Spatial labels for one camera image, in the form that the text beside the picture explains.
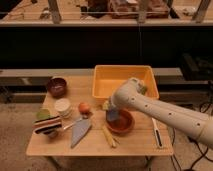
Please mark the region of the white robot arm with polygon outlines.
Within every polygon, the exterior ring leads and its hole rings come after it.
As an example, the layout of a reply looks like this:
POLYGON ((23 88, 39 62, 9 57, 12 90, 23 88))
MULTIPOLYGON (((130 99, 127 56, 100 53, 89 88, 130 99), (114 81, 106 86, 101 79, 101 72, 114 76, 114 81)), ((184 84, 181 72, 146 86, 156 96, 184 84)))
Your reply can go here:
POLYGON ((213 148, 213 116, 154 100, 142 95, 141 88, 142 85, 137 78, 130 78, 117 88, 109 97, 107 120, 117 120, 119 118, 118 110, 130 107, 213 148))

